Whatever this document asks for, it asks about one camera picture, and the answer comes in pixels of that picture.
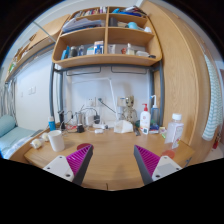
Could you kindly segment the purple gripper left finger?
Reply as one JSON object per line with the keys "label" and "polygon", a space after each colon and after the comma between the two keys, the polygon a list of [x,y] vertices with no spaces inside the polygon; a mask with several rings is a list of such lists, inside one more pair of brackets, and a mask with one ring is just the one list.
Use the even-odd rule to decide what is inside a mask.
{"label": "purple gripper left finger", "polygon": [[81,185],[92,155],[93,146],[87,145],[67,157],[57,156],[44,167],[44,170],[76,185]]}

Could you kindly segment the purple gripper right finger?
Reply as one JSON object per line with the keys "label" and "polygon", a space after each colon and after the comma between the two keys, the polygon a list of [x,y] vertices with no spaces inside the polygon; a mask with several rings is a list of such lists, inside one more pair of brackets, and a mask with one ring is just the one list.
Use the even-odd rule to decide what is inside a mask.
{"label": "purple gripper right finger", "polygon": [[169,156],[159,157],[138,145],[134,146],[134,156],[145,185],[181,170]]}

